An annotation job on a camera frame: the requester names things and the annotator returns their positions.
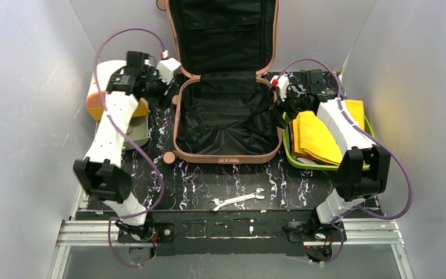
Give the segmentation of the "pink hard-shell suitcase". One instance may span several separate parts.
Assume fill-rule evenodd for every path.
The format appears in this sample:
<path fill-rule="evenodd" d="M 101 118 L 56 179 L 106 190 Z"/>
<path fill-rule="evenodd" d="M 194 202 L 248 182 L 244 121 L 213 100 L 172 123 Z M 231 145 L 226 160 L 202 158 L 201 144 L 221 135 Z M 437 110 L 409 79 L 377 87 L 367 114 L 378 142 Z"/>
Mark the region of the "pink hard-shell suitcase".
<path fill-rule="evenodd" d="M 274 63 L 278 1 L 162 1 L 186 81 L 176 106 L 174 150 L 163 159 L 260 164 L 282 143 Z"/>

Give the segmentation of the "yellow snack packet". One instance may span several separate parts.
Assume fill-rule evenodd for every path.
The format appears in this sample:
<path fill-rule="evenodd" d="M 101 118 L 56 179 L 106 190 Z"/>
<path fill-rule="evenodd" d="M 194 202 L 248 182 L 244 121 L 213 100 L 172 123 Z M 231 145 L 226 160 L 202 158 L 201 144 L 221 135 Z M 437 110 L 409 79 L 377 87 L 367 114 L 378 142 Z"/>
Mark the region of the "yellow snack packet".
<path fill-rule="evenodd" d="M 296 149 L 309 153 L 325 164 L 340 164 L 343 157 L 339 146 L 327 126 L 312 111 L 301 112 L 292 121 Z"/>

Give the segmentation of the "green plastic tray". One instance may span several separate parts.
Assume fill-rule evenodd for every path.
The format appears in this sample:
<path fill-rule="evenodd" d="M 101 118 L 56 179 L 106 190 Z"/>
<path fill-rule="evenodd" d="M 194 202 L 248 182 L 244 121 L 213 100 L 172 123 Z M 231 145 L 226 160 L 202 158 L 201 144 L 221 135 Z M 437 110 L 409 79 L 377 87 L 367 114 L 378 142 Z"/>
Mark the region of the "green plastic tray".
<path fill-rule="evenodd" d="M 365 124 L 365 132 L 367 132 L 372 137 L 376 137 L 373 127 L 371 126 L 368 118 L 364 117 L 364 124 Z M 282 143 L 284 146 L 285 154 L 287 161 L 295 168 L 297 169 L 304 169 L 304 170 L 319 170 L 319 171 L 337 171 L 339 168 L 335 165 L 327 165 L 327 164 L 310 164 L 310 163 L 302 163 L 299 162 L 296 158 L 296 156 L 293 155 L 292 152 L 292 134 L 290 126 L 286 127 L 285 129 L 282 129 Z"/>

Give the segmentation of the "white printed garment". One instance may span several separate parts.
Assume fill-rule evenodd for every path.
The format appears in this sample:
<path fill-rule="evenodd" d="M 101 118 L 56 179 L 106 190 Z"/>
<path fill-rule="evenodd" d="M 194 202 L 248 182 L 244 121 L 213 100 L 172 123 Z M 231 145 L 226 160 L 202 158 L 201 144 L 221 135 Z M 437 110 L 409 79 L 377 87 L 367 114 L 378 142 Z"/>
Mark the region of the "white printed garment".
<path fill-rule="evenodd" d="M 316 160 L 315 158 L 308 158 L 308 157 L 296 157 L 296 160 L 302 164 L 314 164 L 314 165 L 324 165 L 325 163 L 321 160 Z"/>

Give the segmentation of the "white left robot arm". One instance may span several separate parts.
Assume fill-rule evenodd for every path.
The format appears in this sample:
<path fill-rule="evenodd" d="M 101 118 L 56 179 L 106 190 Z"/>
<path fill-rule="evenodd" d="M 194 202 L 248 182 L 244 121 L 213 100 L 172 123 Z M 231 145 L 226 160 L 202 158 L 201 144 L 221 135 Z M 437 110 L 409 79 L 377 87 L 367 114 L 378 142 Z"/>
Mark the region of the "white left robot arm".
<path fill-rule="evenodd" d="M 103 201 L 128 226 L 143 226 L 148 215 L 132 191 L 131 175 L 121 168 L 123 150 L 140 146 L 128 129 L 133 118 L 148 115 L 150 103 L 165 97 L 181 66 L 167 50 L 160 58 L 154 65 L 151 55 L 128 51 L 124 60 L 95 65 L 86 105 L 98 126 L 84 158 L 73 164 L 84 191 Z"/>

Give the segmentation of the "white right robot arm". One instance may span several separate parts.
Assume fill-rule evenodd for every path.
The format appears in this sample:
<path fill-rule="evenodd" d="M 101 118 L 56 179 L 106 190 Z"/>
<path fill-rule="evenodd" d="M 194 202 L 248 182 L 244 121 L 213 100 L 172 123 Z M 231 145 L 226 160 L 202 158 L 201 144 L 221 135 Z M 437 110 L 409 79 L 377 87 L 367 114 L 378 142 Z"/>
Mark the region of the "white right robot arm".
<path fill-rule="evenodd" d="M 328 88 L 321 70 L 309 70 L 305 76 L 307 83 L 298 94 L 292 94 L 292 84 L 283 73 L 273 76 L 271 89 L 278 98 L 270 111 L 279 128 L 288 128 L 300 113 L 312 112 L 339 147 L 342 159 L 335 172 L 336 187 L 310 217 L 310 223 L 320 227 L 338 223 L 358 204 L 385 190 L 391 155 L 353 120 L 341 98 L 340 84 Z"/>

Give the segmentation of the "cream cylindrical drum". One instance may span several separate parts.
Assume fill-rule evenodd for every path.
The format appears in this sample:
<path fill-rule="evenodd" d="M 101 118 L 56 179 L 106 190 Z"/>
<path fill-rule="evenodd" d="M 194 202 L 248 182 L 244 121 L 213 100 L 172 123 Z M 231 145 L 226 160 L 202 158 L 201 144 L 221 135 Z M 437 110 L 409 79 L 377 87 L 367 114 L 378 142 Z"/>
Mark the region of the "cream cylindrical drum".
<path fill-rule="evenodd" d="M 101 62 L 98 64 L 97 68 L 97 80 L 92 76 L 85 105 L 92 118 L 98 122 L 96 127 L 98 127 L 103 114 L 103 105 L 98 93 L 97 85 L 101 92 L 105 94 L 110 76 L 125 65 L 125 60 L 108 60 Z M 149 140 L 148 104 L 149 103 L 145 99 L 141 99 L 136 111 L 133 113 L 130 125 L 126 132 L 126 134 L 139 146 L 145 145 Z"/>

